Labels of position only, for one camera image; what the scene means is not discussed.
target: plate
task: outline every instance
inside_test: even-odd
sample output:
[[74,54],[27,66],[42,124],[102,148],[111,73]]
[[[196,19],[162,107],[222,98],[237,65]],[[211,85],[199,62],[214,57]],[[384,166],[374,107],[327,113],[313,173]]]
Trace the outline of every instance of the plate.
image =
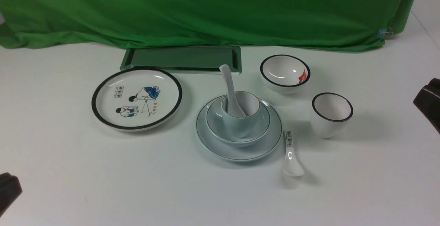
[[228,146],[215,138],[208,129],[208,124],[206,123],[206,113],[208,112],[209,107],[220,97],[210,100],[197,115],[195,129],[196,135],[200,139],[202,145],[217,157],[231,162],[251,162],[270,154],[280,142],[281,136],[283,135],[281,119],[274,108],[266,101],[259,99],[269,112],[271,119],[269,128],[267,129],[266,134],[261,137],[257,143],[248,147],[236,148]]
[[182,100],[182,87],[171,74],[148,67],[128,69],[102,82],[91,107],[104,124],[140,131],[168,120]]
[[253,144],[254,140],[262,137],[267,132],[270,123],[269,111],[264,105],[261,105],[261,112],[258,115],[258,122],[256,123],[253,131],[246,137],[242,138],[231,136],[223,122],[221,112],[221,100],[223,98],[224,96],[221,96],[214,101],[206,114],[208,129],[212,132],[212,134],[220,138],[220,141],[236,147],[245,147]]

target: green backdrop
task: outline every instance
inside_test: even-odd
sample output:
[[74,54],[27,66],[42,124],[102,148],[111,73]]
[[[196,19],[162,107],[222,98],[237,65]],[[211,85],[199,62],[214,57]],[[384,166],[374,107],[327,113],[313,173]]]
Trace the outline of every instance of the green backdrop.
[[413,0],[0,0],[0,45],[32,49],[96,41],[123,49],[285,45],[380,47],[404,29]]

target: cup rim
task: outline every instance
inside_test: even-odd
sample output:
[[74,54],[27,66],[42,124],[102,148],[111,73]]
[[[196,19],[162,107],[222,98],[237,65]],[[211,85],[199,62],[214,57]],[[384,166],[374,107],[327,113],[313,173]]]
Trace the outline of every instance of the cup rim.
[[[282,84],[276,83],[276,82],[270,80],[269,78],[267,78],[266,75],[265,75],[264,72],[263,72],[263,66],[264,66],[264,64],[266,63],[266,61],[268,61],[270,58],[277,57],[277,56],[291,57],[291,58],[295,58],[296,60],[300,61],[300,62],[306,67],[306,69],[307,69],[307,78],[305,79],[305,81],[304,81],[304,82],[300,82],[300,83],[298,83],[298,84],[296,84],[296,85],[282,85]],[[275,85],[277,85],[277,86],[283,87],[283,88],[294,88],[294,87],[298,87],[298,86],[300,86],[300,85],[303,85],[304,83],[306,83],[306,82],[310,79],[310,68],[308,67],[308,65],[307,65],[306,63],[304,63],[303,60],[301,60],[301,59],[299,59],[299,58],[297,58],[297,57],[291,56],[291,55],[286,55],[286,54],[272,55],[272,56],[266,58],[265,60],[263,60],[262,63],[261,63],[261,65],[260,65],[260,73],[261,73],[261,75],[263,76],[263,78],[266,79],[268,82],[270,82],[270,83],[272,83],[272,84],[275,84]]]
[[236,142],[236,141],[231,141],[231,140],[228,140],[228,139],[224,139],[223,137],[217,135],[217,134],[214,132],[214,130],[212,130],[210,124],[208,123],[208,112],[209,112],[209,110],[211,110],[212,105],[214,105],[214,103],[217,102],[217,100],[219,100],[219,99],[220,99],[220,98],[216,99],[216,100],[211,104],[211,106],[208,108],[208,110],[207,110],[207,112],[206,112],[206,115],[205,115],[206,125],[208,126],[208,129],[209,129],[209,131],[212,133],[212,135],[214,135],[215,137],[218,137],[218,138],[220,138],[221,140],[224,140],[224,141],[226,141],[226,142],[228,142],[228,143],[232,143],[232,144],[236,144],[236,145],[241,145],[241,144],[246,144],[246,143],[250,143],[250,142],[256,141],[256,140],[260,139],[261,137],[263,137],[263,136],[266,134],[267,130],[269,129],[269,127],[270,127],[270,125],[271,125],[271,117],[270,117],[269,110],[267,110],[267,108],[264,108],[264,107],[263,107],[264,109],[267,110],[267,113],[268,113],[268,115],[269,115],[269,124],[267,125],[266,129],[264,130],[264,132],[263,132],[261,135],[259,135],[257,138],[255,138],[255,139],[253,139],[253,140],[243,141],[243,142]]
[[250,117],[254,116],[255,114],[257,114],[257,112],[260,111],[260,109],[261,109],[261,102],[260,102],[260,100],[258,99],[258,97],[256,97],[254,94],[251,94],[251,93],[246,92],[246,91],[235,91],[235,93],[248,93],[248,94],[254,96],[255,99],[258,101],[258,109],[255,111],[255,113],[253,113],[252,115],[246,116],[246,117],[236,117],[236,116],[232,116],[232,115],[230,115],[230,114],[228,113],[228,111],[227,111],[225,108],[223,108],[223,101],[224,101],[225,99],[228,98],[228,95],[226,94],[226,95],[223,97],[223,99],[221,100],[220,107],[221,107],[221,110],[224,111],[227,115],[231,116],[232,118],[250,118]]
[[[320,114],[320,113],[318,112],[318,110],[316,110],[316,107],[315,107],[315,100],[316,100],[316,98],[318,98],[319,96],[322,96],[322,95],[325,95],[325,94],[336,95],[336,96],[339,96],[339,97],[345,99],[345,100],[347,101],[347,103],[349,104],[349,106],[350,106],[350,115],[349,115],[347,118],[339,119],[339,120],[335,120],[335,119],[330,119],[330,118],[324,117],[322,114]],[[314,112],[316,112],[317,115],[319,115],[321,118],[324,118],[325,120],[332,121],[332,122],[344,122],[344,121],[349,120],[349,119],[353,116],[353,106],[352,106],[352,104],[350,103],[350,101],[349,101],[348,99],[346,99],[344,96],[341,96],[340,94],[336,94],[336,93],[325,92],[325,93],[317,94],[317,95],[313,98],[313,100],[311,101],[311,106],[313,107],[313,110],[314,110]]]

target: cup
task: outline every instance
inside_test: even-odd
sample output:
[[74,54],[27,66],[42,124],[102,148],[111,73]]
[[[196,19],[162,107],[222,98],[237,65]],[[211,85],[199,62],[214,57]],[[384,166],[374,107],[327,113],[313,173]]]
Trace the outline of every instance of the cup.
[[235,97],[237,97],[237,102],[246,117],[234,117],[228,113],[228,96],[225,96],[221,101],[221,113],[229,134],[234,137],[242,138],[249,135],[256,125],[259,119],[259,112],[261,111],[261,104],[255,95],[248,92],[236,91]]
[[320,93],[311,102],[310,124],[321,138],[333,137],[342,130],[353,115],[352,104],[335,93]]

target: white spoon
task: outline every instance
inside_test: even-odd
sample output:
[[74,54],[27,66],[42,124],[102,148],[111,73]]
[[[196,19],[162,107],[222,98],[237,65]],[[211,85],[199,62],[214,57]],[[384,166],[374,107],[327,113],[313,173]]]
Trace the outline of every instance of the white spoon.
[[291,177],[302,176],[304,174],[304,170],[295,157],[292,132],[285,130],[284,137],[286,140],[286,157],[284,158],[283,171],[285,174]]
[[235,97],[234,83],[232,82],[232,75],[229,66],[227,64],[220,66],[220,71],[223,74],[224,81],[226,82],[226,89],[228,90],[228,105],[226,105],[227,112],[231,116],[237,118],[246,117]]

